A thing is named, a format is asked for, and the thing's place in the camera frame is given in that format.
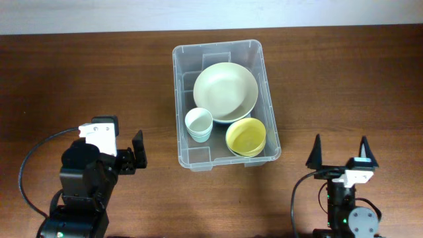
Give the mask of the clear plastic storage bin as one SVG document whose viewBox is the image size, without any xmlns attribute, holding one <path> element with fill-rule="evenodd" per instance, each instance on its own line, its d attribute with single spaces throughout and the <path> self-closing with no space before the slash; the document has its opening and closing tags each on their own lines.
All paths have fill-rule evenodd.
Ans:
<svg viewBox="0 0 423 238">
<path fill-rule="evenodd" d="M 266 128 L 266 145 L 254 157 L 232 154 L 225 142 L 230 124 L 213 120 L 210 138 L 204 143 L 194 141 L 185 126 L 185 116 L 196 106 L 194 83 L 199 74 L 216 63 L 230 62 L 247 68 L 258 83 L 258 100 L 254 110 L 245 118 L 256 118 Z M 176 133 L 179 163 L 191 171 L 210 171 L 217 165 L 242 163 L 247 167 L 260 166 L 276 160 L 282 153 L 274 117 L 262 45 L 257 40 L 218 42 L 177 46 L 173 50 Z"/>
</svg>

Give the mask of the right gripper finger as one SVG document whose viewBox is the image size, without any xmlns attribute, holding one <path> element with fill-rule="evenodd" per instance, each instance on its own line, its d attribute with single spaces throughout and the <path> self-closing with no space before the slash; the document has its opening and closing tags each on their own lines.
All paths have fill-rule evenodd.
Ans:
<svg viewBox="0 0 423 238">
<path fill-rule="evenodd" d="M 322 147 L 319 134 L 316 135 L 313 148 L 305 165 L 308 169 L 320 170 L 322 168 Z"/>
<path fill-rule="evenodd" d="M 373 153 L 371 152 L 368 140 L 365 136 L 362 137 L 359 148 L 359 155 L 351 157 L 346 167 L 349 169 L 376 169 L 379 164 L 376 161 Z"/>
</svg>

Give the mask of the green cup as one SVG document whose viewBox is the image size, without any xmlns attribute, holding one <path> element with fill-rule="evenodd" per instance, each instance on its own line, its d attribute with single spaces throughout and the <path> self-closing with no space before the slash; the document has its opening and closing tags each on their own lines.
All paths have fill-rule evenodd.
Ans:
<svg viewBox="0 0 423 238">
<path fill-rule="evenodd" d="M 204 142 L 206 142 L 210 138 L 210 135 L 204 135 L 204 136 L 194 136 L 194 135 L 191 135 L 191 137 L 192 137 L 192 139 L 194 141 L 196 141 L 198 143 L 204 143 Z"/>
</svg>

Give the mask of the cream cup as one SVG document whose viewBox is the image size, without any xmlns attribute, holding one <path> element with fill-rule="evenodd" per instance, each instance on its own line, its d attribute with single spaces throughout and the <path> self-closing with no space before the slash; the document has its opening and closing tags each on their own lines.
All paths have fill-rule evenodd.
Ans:
<svg viewBox="0 0 423 238">
<path fill-rule="evenodd" d="M 205 108 L 193 108 L 185 116 L 185 126 L 194 134 L 206 134 L 212 129 L 213 117 Z"/>
</svg>

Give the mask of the beige plate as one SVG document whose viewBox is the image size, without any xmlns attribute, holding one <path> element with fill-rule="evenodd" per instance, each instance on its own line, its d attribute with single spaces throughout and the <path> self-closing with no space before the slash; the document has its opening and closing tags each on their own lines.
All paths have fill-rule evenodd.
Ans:
<svg viewBox="0 0 423 238">
<path fill-rule="evenodd" d="M 258 100 L 258 83 L 254 75 L 239 64 L 216 63 L 199 74 L 193 97 L 196 106 L 210 112 L 221 107 L 254 107 Z"/>
<path fill-rule="evenodd" d="M 211 111 L 211 114 L 215 122 L 221 124 L 230 124 L 232 122 L 236 122 L 242 118 L 247 117 L 253 110 L 254 107 L 239 105 L 233 108 L 221 107 L 213 109 Z"/>
</svg>

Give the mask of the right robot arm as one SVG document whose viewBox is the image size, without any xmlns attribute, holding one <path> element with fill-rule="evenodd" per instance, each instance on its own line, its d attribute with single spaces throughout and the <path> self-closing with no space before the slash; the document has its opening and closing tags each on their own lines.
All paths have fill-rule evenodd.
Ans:
<svg viewBox="0 0 423 238">
<path fill-rule="evenodd" d="M 367 138 L 362 138 L 357 157 L 344 166 L 330 166 L 323 165 L 321 138 L 316 135 L 306 166 L 327 186 L 328 228 L 314 229 L 313 237 L 375 237 L 382 213 L 368 199 L 356 197 L 355 187 L 367 183 L 379 167 Z"/>
</svg>

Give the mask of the yellow bowl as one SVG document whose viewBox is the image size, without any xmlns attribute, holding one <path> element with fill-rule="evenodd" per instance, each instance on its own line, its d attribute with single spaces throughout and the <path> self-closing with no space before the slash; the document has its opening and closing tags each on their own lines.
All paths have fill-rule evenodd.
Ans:
<svg viewBox="0 0 423 238">
<path fill-rule="evenodd" d="M 254 157 L 266 145 L 266 128 L 256 118 L 243 118 L 228 127 L 225 139 L 233 151 L 244 157 Z"/>
</svg>

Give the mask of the grey cup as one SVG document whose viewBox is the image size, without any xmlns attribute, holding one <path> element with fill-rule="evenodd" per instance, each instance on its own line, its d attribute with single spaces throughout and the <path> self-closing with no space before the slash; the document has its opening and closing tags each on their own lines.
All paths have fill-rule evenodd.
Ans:
<svg viewBox="0 0 423 238">
<path fill-rule="evenodd" d="M 195 131 L 192 131 L 192 130 L 188 130 L 188 133 L 191 136 L 194 136 L 194 137 L 197 137 L 197 138 L 210 137 L 211 132 L 212 132 L 211 130 L 207 130 L 207 131 L 204 131 L 204 132 L 195 132 Z"/>
</svg>

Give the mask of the sage green bowl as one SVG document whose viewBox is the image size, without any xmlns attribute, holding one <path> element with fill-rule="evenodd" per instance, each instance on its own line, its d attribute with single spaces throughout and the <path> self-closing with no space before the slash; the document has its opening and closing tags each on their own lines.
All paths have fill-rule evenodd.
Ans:
<svg viewBox="0 0 423 238">
<path fill-rule="evenodd" d="M 237 152 L 233 151 L 233 150 L 230 148 L 229 144 L 227 143 L 227 140 L 225 140 L 225 142 L 226 142 L 226 146 L 227 146 L 228 150 L 229 150 L 232 154 L 234 154 L 235 156 L 244 157 L 243 155 L 240 155 L 240 154 L 238 154 Z"/>
</svg>

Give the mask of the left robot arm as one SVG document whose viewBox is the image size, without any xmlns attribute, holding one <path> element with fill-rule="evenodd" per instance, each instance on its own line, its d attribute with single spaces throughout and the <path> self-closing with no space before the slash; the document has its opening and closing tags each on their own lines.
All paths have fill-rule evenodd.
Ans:
<svg viewBox="0 0 423 238">
<path fill-rule="evenodd" d="M 116 116 L 96 116 L 77 131 L 79 138 L 61 156 L 62 188 L 52 198 L 38 237 L 104 237 L 109 224 L 106 208 L 118 177 L 147 166 L 142 131 L 131 147 L 117 149 Z"/>
</svg>

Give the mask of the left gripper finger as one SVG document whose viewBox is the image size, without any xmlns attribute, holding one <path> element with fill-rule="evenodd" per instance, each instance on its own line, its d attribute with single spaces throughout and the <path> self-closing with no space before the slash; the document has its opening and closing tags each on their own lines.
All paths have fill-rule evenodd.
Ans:
<svg viewBox="0 0 423 238">
<path fill-rule="evenodd" d="M 91 119 L 92 123 L 109 123 L 114 125 L 115 136 L 119 135 L 119 123 L 116 115 L 95 116 Z"/>
<path fill-rule="evenodd" d="M 135 165 L 137 169 L 147 168 L 147 157 L 145 154 L 145 147 L 143 144 L 143 132 L 141 130 L 132 139 L 134 149 Z"/>
</svg>

